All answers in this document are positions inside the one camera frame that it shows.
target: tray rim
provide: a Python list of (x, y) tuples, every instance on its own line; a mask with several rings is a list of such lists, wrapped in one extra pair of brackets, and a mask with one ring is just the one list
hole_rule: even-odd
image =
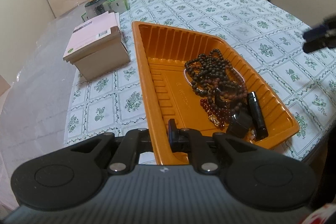
[[(154, 83), (153, 83), (153, 80), (152, 80), (152, 77), (151, 77), (151, 72), (150, 72), (150, 68), (149, 68), (149, 64), (148, 64), (147, 55), (146, 55), (146, 52), (144, 50), (142, 38), (141, 38), (141, 35), (140, 35), (140, 30), (139, 30), (140, 25), (155, 26), (155, 27), (161, 26), (161, 27), (165, 27), (165, 28), (168, 28), (168, 29), (182, 30), (182, 31), (187, 31), (187, 32), (191, 32), (191, 33), (194, 33), (194, 34), (202, 34), (202, 35), (210, 36), (210, 37), (215, 38), (219, 42), (221, 42), (223, 44), (226, 44), (228, 47), (230, 47), (231, 50), (235, 54), (238, 55), (238, 58), (242, 59), (242, 57), (225, 40), (223, 40), (223, 39), (221, 39), (217, 36), (211, 35), (211, 34), (206, 34), (206, 33), (202, 33), (202, 32), (197, 32), (197, 31), (192, 31), (192, 30), (188, 30), (188, 29), (178, 28), (178, 27), (166, 26), (166, 25), (162, 25), (162, 24), (148, 23), (148, 22), (142, 22), (142, 21), (132, 22), (132, 32), (133, 32), (133, 37), (134, 37), (134, 46), (135, 46), (135, 53), (136, 53), (137, 61), (138, 60), (143, 60), (143, 59), (146, 60), (145, 64), (141, 64), (141, 66), (138, 65), (138, 73), (139, 73), (140, 85), (142, 87), (143, 103), (144, 103), (144, 107), (145, 107), (145, 111), (146, 111), (146, 118), (147, 118), (148, 128), (149, 128), (149, 132), (150, 132), (150, 137), (151, 137), (151, 140), (152, 140), (152, 146), (153, 146), (153, 151), (154, 151), (156, 162), (157, 162), (157, 164), (160, 164), (160, 165), (186, 164), (185, 162), (177, 159), (170, 149), (170, 145), (169, 145), (168, 138), (167, 138), (166, 126), (165, 126), (164, 121), (162, 119), (161, 109), (160, 109), (159, 102), (158, 102), (158, 99), (157, 99), (157, 96), (156, 96)], [(282, 105), (283, 109), (292, 118), (293, 123), (294, 123), (294, 125), (292, 127), (288, 128), (287, 130), (284, 131), (285, 138), (283, 140), (277, 141), (271, 147), (265, 147), (267, 149), (271, 149), (273, 147), (276, 147), (277, 145), (279, 145), (283, 141), (287, 140), (288, 138), (292, 137), (293, 135), (295, 135), (300, 130), (300, 126), (299, 126), (299, 123), (297, 122), (297, 120), (295, 119), (295, 117), (293, 116), (293, 114), (284, 105), (282, 100), (273, 91), (273, 89), (267, 84), (267, 82), (263, 79), (263, 77), (258, 72), (256, 72), (256, 70), (246, 60), (243, 60), (243, 62), (245, 62), (248, 65), (248, 67), (252, 70), (252, 72), (254, 72), (255, 74), (257, 74), (259, 76), (260, 80), (268, 87), (268, 89), (270, 90), (272, 95), (275, 96), (277, 101)], [(155, 100), (153, 100), (153, 96), (151, 96), (152, 93), (155, 94)]]

